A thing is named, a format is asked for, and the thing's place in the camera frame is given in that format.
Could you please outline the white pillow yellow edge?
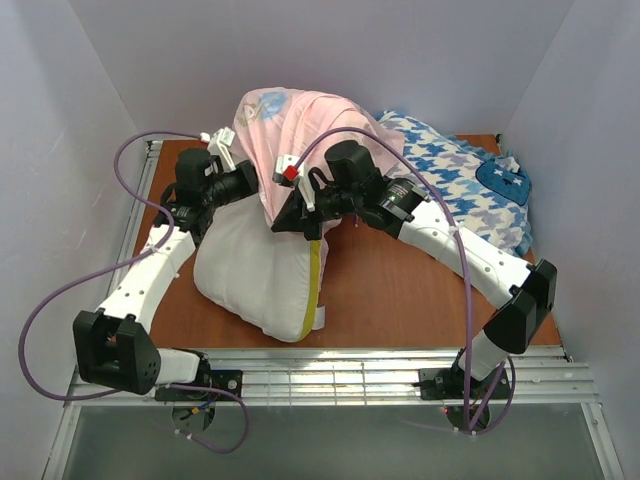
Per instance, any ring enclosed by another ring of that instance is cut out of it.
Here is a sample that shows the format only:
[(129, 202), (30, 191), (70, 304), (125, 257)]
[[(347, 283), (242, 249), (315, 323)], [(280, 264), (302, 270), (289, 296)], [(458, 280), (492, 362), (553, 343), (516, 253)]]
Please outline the white pillow yellow edge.
[(195, 260), (198, 291), (277, 340), (295, 343), (325, 326), (320, 292), (328, 244), (274, 233), (252, 196), (218, 209)]

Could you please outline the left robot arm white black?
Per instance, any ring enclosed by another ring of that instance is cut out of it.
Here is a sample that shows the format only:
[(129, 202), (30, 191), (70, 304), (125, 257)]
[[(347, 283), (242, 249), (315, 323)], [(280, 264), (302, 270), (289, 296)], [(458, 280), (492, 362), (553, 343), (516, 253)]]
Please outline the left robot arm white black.
[(208, 386), (203, 354), (157, 348), (149, 333), (164, 295), (196, 252), (216, 209), (258, 191), (249, 160), (231, 164), (203, 148), (182, 151), (175, 180), (160, 197), (142, 259), (93, 312), (80, 312), (73, 336), (80, 377), (111, 389), (144, 395), (157, 386)]

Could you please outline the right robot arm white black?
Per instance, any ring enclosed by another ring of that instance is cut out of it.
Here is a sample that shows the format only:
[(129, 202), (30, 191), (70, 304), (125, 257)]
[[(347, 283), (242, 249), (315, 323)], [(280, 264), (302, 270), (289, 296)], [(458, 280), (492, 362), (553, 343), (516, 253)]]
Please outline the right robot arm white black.
[(524, 353), (555, 300), (557, 269), (547, 260), (515, 258), (466, 227), (449, 224), (444, 210), (406, 178), (390, 179), (368, 149), (353, 140), (330, 147), (329, 170), (306, 170), (295, 156), (277, 158), (273, 179), (291, 192), (273, 222), (275, 232), (317, 240), (325, 223), (356, 215), (376, 230), (413, 246), (467, 278), (496, 309), (461, 353), (438, 389), (470, 378), (485, 381), (510, 354)]

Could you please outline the pink pillowcase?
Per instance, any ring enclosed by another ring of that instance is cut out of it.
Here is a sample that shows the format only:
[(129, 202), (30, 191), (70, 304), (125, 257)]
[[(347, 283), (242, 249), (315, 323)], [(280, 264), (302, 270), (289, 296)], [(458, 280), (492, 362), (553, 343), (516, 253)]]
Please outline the pink pillowcase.
[(364, 129), (404, 150), (405, 137), (376, 121), (366, 110), (338, 95), (270, 87), (247, 92), (237, 108), (233, 130), (239, 148), (254, 163), (260, 181), (259, 196), (271, 225), (290, 190), (272, 180), (278, 157), (299, 157), (324, 132), (339, 127)]

